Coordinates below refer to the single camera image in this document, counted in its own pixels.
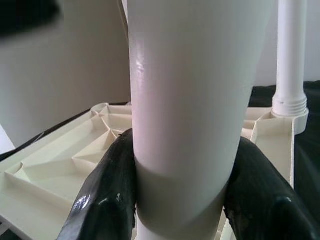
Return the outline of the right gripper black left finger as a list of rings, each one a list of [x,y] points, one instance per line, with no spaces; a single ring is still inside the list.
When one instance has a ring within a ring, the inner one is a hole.
[[[128,129],[84,181],[56,240],[132,240],[136,201],[133,131]]]

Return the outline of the white plastic children table top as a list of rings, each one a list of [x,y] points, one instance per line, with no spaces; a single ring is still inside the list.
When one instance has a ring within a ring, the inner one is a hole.
[[[250,107],[241,135],[293,185],[295,136],[307,120]],[[0,240],[57,240],[86,178],[131,127],[130,105],[101,103],[0,161]]]

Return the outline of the black plastic table cover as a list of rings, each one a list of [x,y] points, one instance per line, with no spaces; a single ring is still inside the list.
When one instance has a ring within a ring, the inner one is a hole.
[[[254,86],[249,107],[265,108],[272,104],[276,86]],[[295,137],[294,183],[295,191],[320,226],[320,80],[304,82],[309,117],[305,132]],[[41,132],[18,148],[0,154],[0,163],[22,151],[71,121],[79,118],[89,109]],[[6,230],[0,240],[22,240],[11,230]]]

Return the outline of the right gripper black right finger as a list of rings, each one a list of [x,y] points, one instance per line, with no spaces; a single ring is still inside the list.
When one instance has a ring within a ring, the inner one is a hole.
[[[242,137],[224,200],[236,240],[320,240],[320,225],[256,144]]]

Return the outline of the white plastic table leg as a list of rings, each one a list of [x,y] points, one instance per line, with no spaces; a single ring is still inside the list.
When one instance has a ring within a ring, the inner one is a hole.
[[[275,0],[127,0],[135,240],[216,235]]]
[[[302,115],[308,0],[278,0],[276,92],[272,111],[283,117]]]

